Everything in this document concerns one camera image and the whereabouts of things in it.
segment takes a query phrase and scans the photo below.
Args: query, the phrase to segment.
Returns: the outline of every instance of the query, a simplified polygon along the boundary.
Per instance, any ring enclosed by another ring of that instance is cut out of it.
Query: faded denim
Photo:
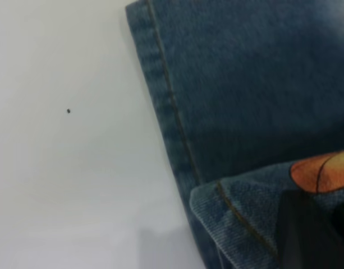
[[[344,20],[337,16],[343,5],[344,0],[141,0],[127,7],[169,160],[208,269],[244,267],[200,221],[197,206],[198,218],[192,212],[194,188],[344,149]]]

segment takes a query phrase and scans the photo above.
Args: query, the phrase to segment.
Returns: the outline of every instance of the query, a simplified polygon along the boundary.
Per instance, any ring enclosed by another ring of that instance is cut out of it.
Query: seam
[[[153,13],[152,3],[151,3],[150,0],[146,0],[146,3],[147,3],[147,7],[148,7],[148,13],[149,13],[149,16],[150,16],[150,20],[152,21],[152,24],[153,24],[154,36],[155,36],[155,39],[157,41],[157,46],[158,46],[158,49],[159,49],[160,58],[162,60],[163,71],[164,71],[164,76],[165,76],[166,83],[167,83],[169,98],[170,98],[170,101],[172,103],[173,110],[174,110],[174,113],[175,113],[178,130],[179,130],[179,133],[181,135],[181,139],[182,139],[182,143],[183,143],[184,149],[185,149],[185,151],[187,153],[188,159],[190,160],[190,165],[192,166],[192,171],[193,171],[194,178],[197,180],[198,185],[201,185],[201,179],[200,179],[200,176],[199,176],[199,174],[197,172],[197,168],[196,168],[196,165],[194,163],[194,159],[192,157],[191,150],[190,150],[190,148],[189,148],[189,146],[187,144],[187,138],[186,138],[186,135],[185,135],[185,132],[184,132],[184,129],[183,129],[183,126],[182,126],[181,118],[180,118],[180,115],[179,115],[179,112],[178,112],[178,109],[177,109],[176,99],[175,99],[175,96],[174,96],[173,90],[172,90],[171,78],[169,76],[168,69],[167,69],[167,61],[166,61],[165,56],[163,54],[162,42],[160,40],[160,36],[159,36],[158,30],[157,30],[157,23],[155,21],[155,17],[154,17],[154,13]]]
[[[219,263],[221,264],[221,269],[224,269],[224,264],[223,264],[223,262],[222,262],[222,257],[221,257],[221,251],[220,251],[219,248],[217,247],[217,244],[215,244],[215,248],[217,249],[218,258],[219,258]]]
[[[244,225],[244,227],[246,228],[246,230],[252,235],[254,236],[257,241],[259,241],[263,246],[265,246],[267,248],[267,250],[270,252],[270,254],[276,259],[278,260],[278,254],[277,251],[267,242],[267,240],[260,235],[257,230],[255,230],[250,223],[239,213],[238,209],[232,204],[232,202],[228,199],[228,197],[226,196],[224,189],[221,185],[220,182],[217,183],[217,188],[218,188],[218,192],[221,195],[221,197],[223,198],[224,202],[226,203],[226,205],[228,206],[228,208],[234,213],[234,215],[237,217],[237,219]]]

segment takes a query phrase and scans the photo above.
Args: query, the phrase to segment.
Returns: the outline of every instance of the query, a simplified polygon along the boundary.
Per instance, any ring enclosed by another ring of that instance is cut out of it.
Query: denim fabric
[[[140,0],[127,7],[169,160],[207,268],[232,265],[191,212],[192,189],[344,149],[344,21],[336,16],[342,4]]]
[[[272,165],[193,190],[192,210],[236,268],[278,268],[278,201],[283,191],[299,188],[290,177],[291,165]],[[344,188],[314,198],[331,214],[344,202]]]

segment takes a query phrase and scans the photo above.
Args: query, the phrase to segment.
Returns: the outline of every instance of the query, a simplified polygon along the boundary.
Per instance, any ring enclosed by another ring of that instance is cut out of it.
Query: white surface
[[[203,268],[130,2],[0,1],[0,269]]]

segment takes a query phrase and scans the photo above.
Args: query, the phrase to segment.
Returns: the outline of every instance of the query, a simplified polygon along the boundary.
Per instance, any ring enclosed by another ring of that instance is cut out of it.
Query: orange printed graphic
[[[326,193],[344,188],[344,151],[299,161],[291,166],[290,174],[307,192]]]

